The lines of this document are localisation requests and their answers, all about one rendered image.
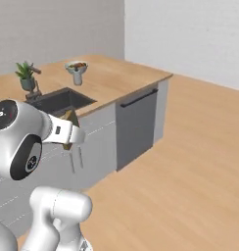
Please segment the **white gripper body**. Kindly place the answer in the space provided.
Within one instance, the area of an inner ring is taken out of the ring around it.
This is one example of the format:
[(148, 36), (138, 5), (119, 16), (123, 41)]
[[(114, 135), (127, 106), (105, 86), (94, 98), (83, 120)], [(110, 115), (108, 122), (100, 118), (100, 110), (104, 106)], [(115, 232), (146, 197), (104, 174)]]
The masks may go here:
[(74, 125), (71, 121), (65, 121), (64, 133), (66, 144), (74, 143), (81, 145), (84, 142), (85, 131), (77, 125)]

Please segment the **grey counter end panel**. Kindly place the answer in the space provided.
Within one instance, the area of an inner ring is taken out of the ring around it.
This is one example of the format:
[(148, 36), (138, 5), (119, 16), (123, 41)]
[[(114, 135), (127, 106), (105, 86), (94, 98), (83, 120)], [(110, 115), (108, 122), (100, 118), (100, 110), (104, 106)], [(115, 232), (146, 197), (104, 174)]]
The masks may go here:
[(167, 106), (168, 80), (165, 79), (158, 83), (157, 100), (156, 100), (156, 117), (154, 125), (154, 142), (163, 137), (164, 124)]

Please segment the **grey cupboard door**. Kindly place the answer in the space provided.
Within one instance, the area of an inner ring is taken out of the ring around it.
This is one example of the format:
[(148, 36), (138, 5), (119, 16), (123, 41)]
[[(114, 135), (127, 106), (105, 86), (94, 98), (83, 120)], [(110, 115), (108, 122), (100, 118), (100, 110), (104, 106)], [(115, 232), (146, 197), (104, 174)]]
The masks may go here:
[(65, 150), (62, 144), (43, 145), (42, 157), (36, 174), (40, 185), (77, 191), (76, 174), (72, 172), (70, 150)]
[(117, 167), (116, 106), (108, 105), (80, 119), (85, 130), (81, 145), (84, 168), (80, 168), (78, 185), (87, 189)]

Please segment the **dark sink basin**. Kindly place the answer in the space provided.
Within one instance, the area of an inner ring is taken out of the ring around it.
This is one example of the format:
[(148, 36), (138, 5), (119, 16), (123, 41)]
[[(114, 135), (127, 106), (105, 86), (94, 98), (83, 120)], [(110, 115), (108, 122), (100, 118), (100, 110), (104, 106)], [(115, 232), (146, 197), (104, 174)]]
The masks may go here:
[(28, 104), (55, 117), (68, 110), (78, 110), (95, 103), (95, 100), (68, 87), (39, 96)]

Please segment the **bronze tap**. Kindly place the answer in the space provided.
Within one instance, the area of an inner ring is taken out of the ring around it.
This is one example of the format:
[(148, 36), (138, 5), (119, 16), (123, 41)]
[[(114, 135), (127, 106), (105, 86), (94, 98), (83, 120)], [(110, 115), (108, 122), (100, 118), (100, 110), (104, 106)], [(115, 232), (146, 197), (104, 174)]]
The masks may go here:
[(42, 95), (41, 91), (39, 90), (39, 85), (37, 80), (34, 78), (33, 74), (41, 74), (41, 70), (35, 68), (33, 65), (29, 65), (27, 67), (30, 70), (30, 75), (27, 76), (26, 82), (29, 86), (29, 93), (26, 95), (26, 99), (29, 100), (35, 100), (39, 96)]

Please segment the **grey dishwasher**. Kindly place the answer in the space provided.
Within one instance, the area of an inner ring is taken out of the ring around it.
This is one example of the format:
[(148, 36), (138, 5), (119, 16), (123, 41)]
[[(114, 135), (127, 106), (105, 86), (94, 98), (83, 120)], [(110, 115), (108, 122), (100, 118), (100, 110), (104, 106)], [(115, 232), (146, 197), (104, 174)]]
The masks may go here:
[(120, 104), (149, 93), (151, 87), (124, 97), (116, 104), (117, 171), (153, 146), (157, 93), (125, 108)]

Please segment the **grey footed bowl with fruit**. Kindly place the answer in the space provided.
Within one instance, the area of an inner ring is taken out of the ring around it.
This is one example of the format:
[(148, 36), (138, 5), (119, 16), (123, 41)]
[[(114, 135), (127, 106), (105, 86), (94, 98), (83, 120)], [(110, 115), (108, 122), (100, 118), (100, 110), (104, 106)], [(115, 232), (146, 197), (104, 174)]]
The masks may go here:
[(83, 61), (65, 63), (65, 69), (72, 75), (75, 85), (82, 85), (82, 75), (86, 72), (88, 64)]

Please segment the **green plant in grey pot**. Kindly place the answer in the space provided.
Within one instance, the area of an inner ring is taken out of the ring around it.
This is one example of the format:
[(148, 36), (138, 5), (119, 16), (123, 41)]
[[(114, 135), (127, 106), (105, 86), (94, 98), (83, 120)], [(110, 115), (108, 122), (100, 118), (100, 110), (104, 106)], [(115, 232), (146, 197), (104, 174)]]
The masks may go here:
[(35, 88), (35, 78), (31, 65), (27, 61), (24, 61), (22, 64), (17, 63), (17, 67), (16, 75), (20, 79), (23, 90), (33, 92)]

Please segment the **grey drawer fronts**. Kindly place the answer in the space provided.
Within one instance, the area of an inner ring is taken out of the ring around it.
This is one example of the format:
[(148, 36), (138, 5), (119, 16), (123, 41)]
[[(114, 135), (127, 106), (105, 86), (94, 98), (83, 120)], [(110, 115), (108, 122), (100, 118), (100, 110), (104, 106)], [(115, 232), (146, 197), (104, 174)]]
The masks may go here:
[(0, 222), (15, 237), (24, 235), (30, 227), (29, 197), (36, 184), (36, 173), (23, 180), (11, 180), (0, 176)]

